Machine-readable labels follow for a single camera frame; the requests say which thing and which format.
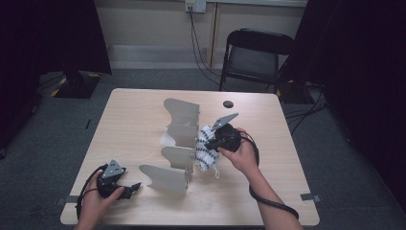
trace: dark backdrop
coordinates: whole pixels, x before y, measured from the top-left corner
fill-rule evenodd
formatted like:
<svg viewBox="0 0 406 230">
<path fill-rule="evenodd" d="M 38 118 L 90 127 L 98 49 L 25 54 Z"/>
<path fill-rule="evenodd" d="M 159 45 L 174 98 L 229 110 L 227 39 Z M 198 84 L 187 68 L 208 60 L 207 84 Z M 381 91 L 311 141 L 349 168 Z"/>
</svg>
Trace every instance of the dark backdrop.
<svg viewBox="0 0 406 230">
<path fill-rule="evenodd" d="M 65 66 L 111 74 L 93 0 L 1 1 L 0 44 L 0 148 L 24 122 L 16 117 L 42 74 Z"/>
<path fill-rule="evenodd" d="M 403 1 L 309 0 L 286 80 L 324 84 L 351 143 L 406 210 L 406 7 Z"/>
</svg>

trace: electrical outlet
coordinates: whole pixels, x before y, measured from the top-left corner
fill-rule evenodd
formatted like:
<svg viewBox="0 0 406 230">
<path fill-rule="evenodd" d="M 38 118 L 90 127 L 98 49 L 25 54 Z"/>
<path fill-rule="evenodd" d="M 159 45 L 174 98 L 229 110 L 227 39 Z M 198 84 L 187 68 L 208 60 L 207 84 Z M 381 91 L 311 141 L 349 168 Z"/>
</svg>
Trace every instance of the electrical outlet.
<svg viewBox="0 0 406 230">
<path fill-rule="evenodd" d="M 196 12 L 206 12 L 206 2 L 196 1 Z"/>
<path fill-rule="evenodd" d="M 185 12 L 206 12 L 205 1 L 185 1 Z"/>
<path fill-rule="evenodd" d="M 185 1 L 185 12 L 195 12 L 196 1 Z"/>
</svg>

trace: wooden table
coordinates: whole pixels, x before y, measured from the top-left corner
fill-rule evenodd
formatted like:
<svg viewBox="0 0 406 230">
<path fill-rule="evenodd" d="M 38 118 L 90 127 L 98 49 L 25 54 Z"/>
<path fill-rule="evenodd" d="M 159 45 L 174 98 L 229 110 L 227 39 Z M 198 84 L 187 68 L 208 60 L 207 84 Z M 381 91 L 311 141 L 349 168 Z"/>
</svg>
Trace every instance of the wooden table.
<svg viewBox="0 0 406 230">
<path fill-rule="evenodd" d="M 214 170 L 194 169 L 186 195 L 154 190 L 147 186 L 149 177 L 139 166 L 168 166 L 159 143 L 170 114 L 164 100 L 174 98 L 200 104 L 200 127 L 235 112 L 231 124 L 243 127 L 259 148 L 259 167 L 286 205 L 300 214 L 302 225 L 316 225 L 319 216 L 313 200 L 302 201 L 309 194 L 301 162 L 290 136 L 278 98 L 272 94 L 115 89 L 110 96 L 84 158 L 71 196 L 77 196 L 85 180 L 98 166 L 117 160 L 127 171 L 119 180 L 129 186 L 142 182 L 130 200 L 113 204 L 102 224 L 158 226 L 258 226 L 263 225 L 257 202 L 248 192 L 248 182 L 228 159 L 217 162 Z M 225 108 L 232 101 L 233 108 Z M 64 224 L 76 224 L 75 204 L 67 203 L 61 215 Z"/>
</svg>

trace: hand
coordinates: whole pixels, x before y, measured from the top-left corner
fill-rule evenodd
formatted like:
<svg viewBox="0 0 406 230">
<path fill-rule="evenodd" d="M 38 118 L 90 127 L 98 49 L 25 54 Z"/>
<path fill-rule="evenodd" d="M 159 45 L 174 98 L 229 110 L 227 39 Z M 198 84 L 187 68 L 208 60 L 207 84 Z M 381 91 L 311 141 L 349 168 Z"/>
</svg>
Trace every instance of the hand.
<svg viewBox="0 0 406 230">
<path fill-rule="evenodd" d="M 75 228 L 77 230 L 93 229 L 96 227 L 99 220 L 107 213 L 108 208 L 124 191 L 124 187 L 120 187 L 108 198 L 101 197 L 97 190 L 97 178 L 101 173 L 102 171 L 96 172 L 85 189 L 85 192 L 89 192 L 83 197 L 79 222 Z"/>
<path fill-rule="evenodd" d="M 237 130 L 240 131 L 240 135 L 242 137 L 247 138 L 247 134 L 244 129 L 238 127 Z M 236 169 L 241 171 L 246 176 L 250 172 L 257 171 L 259 169 L 255 157 L 254 148 L 247 140 L 241 140 L 241 145 L 236 152 L 232 152 L 224 148 L 218 148 L 218 150 L 223 156 L 228 158 L 233 163 Z"/>
</svg>

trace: wrist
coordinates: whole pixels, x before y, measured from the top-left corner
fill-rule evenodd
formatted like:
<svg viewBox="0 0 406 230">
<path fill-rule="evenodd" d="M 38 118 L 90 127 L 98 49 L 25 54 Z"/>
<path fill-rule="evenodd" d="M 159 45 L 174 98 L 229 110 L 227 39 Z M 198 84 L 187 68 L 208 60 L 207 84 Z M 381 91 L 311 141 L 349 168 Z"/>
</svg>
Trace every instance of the wrist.
<svg viewBox="0 0 406 230">
<path fill-rule="evenodd" d="M 248 181 L 251 181 L 254 178 L 259 178 L 259 177 L 263 176 L 258 167 L 252 167 L 252 168 L 244 171 L 243 174 L 245 175 L 245 177 L 247 177 Z"/>
<path fill-rule="evenodd" d="M 98 219 L 95 216 L 91 217 L 84 217 L 80 216 L 77 226 L 75 230 L 92 230 L 95 229 L 98 224 Z"/>
</svg>

